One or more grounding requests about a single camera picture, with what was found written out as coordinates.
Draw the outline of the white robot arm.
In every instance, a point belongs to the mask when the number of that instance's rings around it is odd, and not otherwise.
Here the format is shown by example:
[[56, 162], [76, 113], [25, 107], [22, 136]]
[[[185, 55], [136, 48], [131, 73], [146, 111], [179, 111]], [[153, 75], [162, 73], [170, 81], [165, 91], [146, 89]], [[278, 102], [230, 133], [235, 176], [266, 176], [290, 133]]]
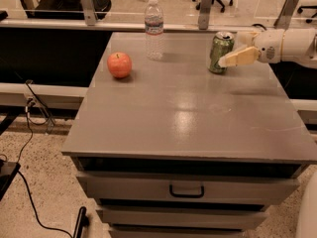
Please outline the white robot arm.
[[222, 67], [291, 61], [317, 68], [317, 36], [314, 28], [238, 32], [231, 52], [219, 58]]

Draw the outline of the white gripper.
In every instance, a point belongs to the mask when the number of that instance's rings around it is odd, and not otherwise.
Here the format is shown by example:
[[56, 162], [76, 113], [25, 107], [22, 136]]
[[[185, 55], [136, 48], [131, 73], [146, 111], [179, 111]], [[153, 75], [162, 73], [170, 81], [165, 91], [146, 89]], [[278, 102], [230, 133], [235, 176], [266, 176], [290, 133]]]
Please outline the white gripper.
[[218, 60], [221, 67], [252, 64], [256, 60], [264, 63], [278, 63], [281, 61], [281, 46], [284, 31], [282, 29], [267, 30], [264, 32], [238, 32], [236, 49]]

